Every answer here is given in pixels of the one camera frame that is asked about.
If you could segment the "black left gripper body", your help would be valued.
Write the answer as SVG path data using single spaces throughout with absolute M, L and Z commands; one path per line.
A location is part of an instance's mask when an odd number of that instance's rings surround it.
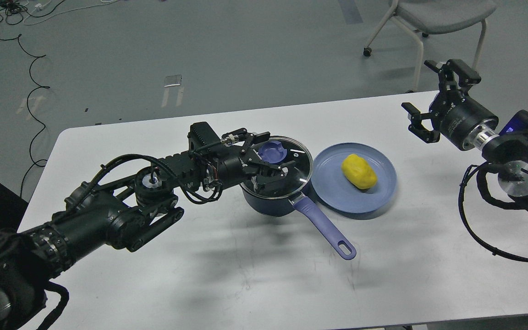
M 255 166 L 249 164 L 250 148 L 239 145 L 212 144 L 207 148 L 207 159 L 217 171 L 222 189 L 241 184 L 255 177 Z

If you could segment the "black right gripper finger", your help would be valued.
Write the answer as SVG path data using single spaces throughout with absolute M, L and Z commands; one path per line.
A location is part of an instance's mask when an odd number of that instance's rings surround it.
M 420 140 L 425 143 L 436 143 L 440 140 L 440 132 L 437 129 L 428 130 L 424 125 L 423 121 L 438 120 L 438 113 L 429 112 L 421 113 L 413 104 L 402 103 L 402 108 L 408 113 L 410 124 L 408 130 L 415 134 Z
M 461 59 L 446 62 L 425 60 L 423 64 L 438 75 L 437 99 L 465 99 L 472 86 L 482 81 L 477 71 Z

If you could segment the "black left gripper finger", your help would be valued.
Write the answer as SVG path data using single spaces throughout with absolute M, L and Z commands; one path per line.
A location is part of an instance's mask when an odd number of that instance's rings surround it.
M 297 161 L 294 159 L 272 164 L 251 157 L 247 165 L 253 169 L 253 176 L 246 180 L 248 193 L 292 193 L 297 190 Z
M 221 159 L 243 158 L 249 152 L 253 152 L 253 146 L 264 143 L 270 139 L 270 132 L 251 133 L 247 129 L 237 129 L 222 134 L 223 147 Z

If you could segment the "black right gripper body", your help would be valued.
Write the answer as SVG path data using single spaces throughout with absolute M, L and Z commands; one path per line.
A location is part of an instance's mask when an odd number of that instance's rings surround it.
M 475 147 L 470 135 L 478 126 L 493 130 L 499 123 L 496 115 L 459 90 L 438 92 L 429 112 L 437 114 L 431 119 L 432 127 L 461 151 Z

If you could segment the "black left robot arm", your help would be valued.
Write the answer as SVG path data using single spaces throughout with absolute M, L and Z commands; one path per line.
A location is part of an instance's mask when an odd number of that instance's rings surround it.
M 65 199 L 66 209 L 24 232 L 0 229 L 0 330 L 17 330 L 60 296 L 40 330 L 56 322 L 68 290 L 52 282 L 97 248 L 135 252 L 175 224 L 184 209 L 174 190 L 193 204 L 217 201 L 227 188 L 254 180 L 258 188 L 284 180 L 296 162 L 266 159 L 256 149 L 270 133 L 238 129 L 219 137 L 206 122 L 189 128 L 189 148 L 164 158 L 126 154 L 101 165 Z

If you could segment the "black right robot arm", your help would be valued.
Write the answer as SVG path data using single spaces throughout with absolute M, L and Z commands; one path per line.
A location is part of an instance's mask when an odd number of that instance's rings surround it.
M 470 165 L 460 183 L 458 209 L 463 225 L 493 255 L 528 263 L 528 258 L 493 247 L 477 236 L 464 210 L 465 190 L 476 177 L 478 192 L 488 204 L 528 212 L 528 111 L 518 111 L 496 133 L 498 117 L 469 95 L 471 87 L 481 81 L 474 69 L 461 59 L 426 60 L 424 64 L 438 75 L 439 92 L 427 113 L 402 103 L 410 121 L 408 130 L 425 143 L 436 143 L 444 136 L 461 151 L 482 153 L 484 162 Z

